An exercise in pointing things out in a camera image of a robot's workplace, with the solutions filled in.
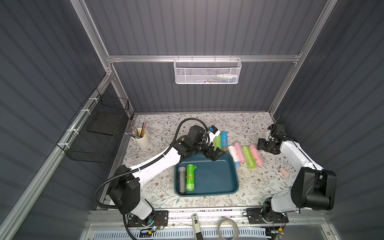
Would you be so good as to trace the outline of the pale green trash bag roll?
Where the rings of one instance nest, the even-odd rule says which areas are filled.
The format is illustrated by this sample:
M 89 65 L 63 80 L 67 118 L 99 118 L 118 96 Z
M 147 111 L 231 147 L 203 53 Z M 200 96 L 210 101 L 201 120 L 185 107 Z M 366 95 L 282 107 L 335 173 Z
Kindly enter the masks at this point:
M 243 153 L 246 158 L 246 163 L 249 169 L 254 169 L 257 167 L 256 161 L 252 155 L 252 152 L 250 150 L 249 146 L 242 146 Z

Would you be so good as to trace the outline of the grey trash bag roll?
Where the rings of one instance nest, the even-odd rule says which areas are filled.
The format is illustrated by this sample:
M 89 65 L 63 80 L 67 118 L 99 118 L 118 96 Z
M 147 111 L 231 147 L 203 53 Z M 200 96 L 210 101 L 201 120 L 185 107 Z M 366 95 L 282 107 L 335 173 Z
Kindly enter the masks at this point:
M 178 168 L 178 177 L 178 192 L 180 195 L 185 195 L 187 193 L 187 169 L 185 167 Z

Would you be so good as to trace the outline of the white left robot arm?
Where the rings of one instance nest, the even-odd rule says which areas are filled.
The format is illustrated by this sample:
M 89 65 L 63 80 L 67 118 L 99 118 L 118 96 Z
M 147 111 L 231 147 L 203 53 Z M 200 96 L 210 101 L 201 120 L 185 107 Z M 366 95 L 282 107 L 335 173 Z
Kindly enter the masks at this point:
M 203 154 L 211 161 L 217 161 L 224 155 L 224 151 L 214 148 L 212 142 L 221 133 L 218 128 L 208 127 L 200 119 L 195 120 L 201 125 L 192 126 L 187 135 L 179 138 L 182 125 L 191 121 L 191 118 L 182 120 L 169 147 L 158 155 L 130 168 L 120 166 L 112 177 L 96 189 L 94 203 L 102 209 L 119 210 L 124 220 L 128 215 L 134 215 L 142 225 L 151 225 L 155 219 L 155 210 L 148 201 L 141 198 L 141 189 L 146 183 L 192 155 Z

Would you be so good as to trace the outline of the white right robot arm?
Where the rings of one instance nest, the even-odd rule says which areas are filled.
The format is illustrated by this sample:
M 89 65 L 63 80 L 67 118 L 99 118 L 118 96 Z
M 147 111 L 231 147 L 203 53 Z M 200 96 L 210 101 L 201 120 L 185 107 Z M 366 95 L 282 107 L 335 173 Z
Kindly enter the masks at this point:
M 299 213 L 302 209 L 330 211 L 334 208 L 337 175 L 317 164 L 295 138 L 286 134 L 284 125 L 270 125 L 266 138 L 258 140 L 257 150 L 283 154 L 298 174 L 289 193 L 267 198 L 261 207 L 246 210 L 250 224 L 286 224 L 289 221 L 287 213 Z

